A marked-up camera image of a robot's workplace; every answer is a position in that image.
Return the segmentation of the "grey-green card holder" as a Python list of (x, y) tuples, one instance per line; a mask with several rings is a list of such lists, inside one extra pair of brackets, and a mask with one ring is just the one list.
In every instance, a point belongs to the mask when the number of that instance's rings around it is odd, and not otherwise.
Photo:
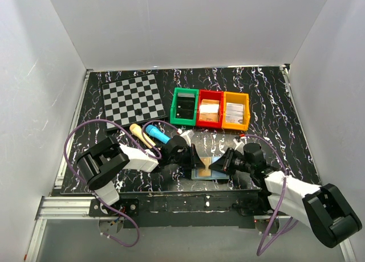
[(202, 157), (201, 160), (205, 165), (205, 168), (192, 169), (192, 180), (229, 180), (230, 176), (219, 171), (211, 170), (209, 165), (215, 163), (219, 157)]

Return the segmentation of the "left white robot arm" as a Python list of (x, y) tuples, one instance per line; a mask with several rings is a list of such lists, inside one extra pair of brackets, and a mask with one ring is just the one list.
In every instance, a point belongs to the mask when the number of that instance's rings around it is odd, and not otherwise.
[(152, 149), (145, 153), (140, 149), (118, 143), (116, 137), (107, 137), (76, 160), (76, 165), (86, 180), (89, 190), (102, 199), (102, 210), (108, 216), (121, 211), (119, 194), (112, 180), (124, 169), (145, 173), (157, 173), (168, 165), (177, 164), (184, 171), (205, 168), (193, 144), (181, 136), (168, 138), (166, 144), (158, 144), (162, 159), (152, 158)]

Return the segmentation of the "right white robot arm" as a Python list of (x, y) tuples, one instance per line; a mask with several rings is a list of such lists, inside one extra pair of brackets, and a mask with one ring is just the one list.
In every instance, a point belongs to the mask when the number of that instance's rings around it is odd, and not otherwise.
[(265, 215), (277, 209), (311, 228), (316, 238), (333, 248), (362, 229), (362, 222), (333, 184), (318, 186), (285, 175), (269, 165), (261, 146), (248, 143), (239, 152), (228, 148), (222, 157), (212, 163), (210, 169), (233, 175), (248, 173), (261, 190), (258, 208)]

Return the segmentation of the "silver grey credit card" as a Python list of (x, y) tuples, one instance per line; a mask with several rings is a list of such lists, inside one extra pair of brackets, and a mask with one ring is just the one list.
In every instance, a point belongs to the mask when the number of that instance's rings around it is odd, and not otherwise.
[(237, 103), (226, 103), (227, 112), (242, 112), (244, 113), (245, 105)]

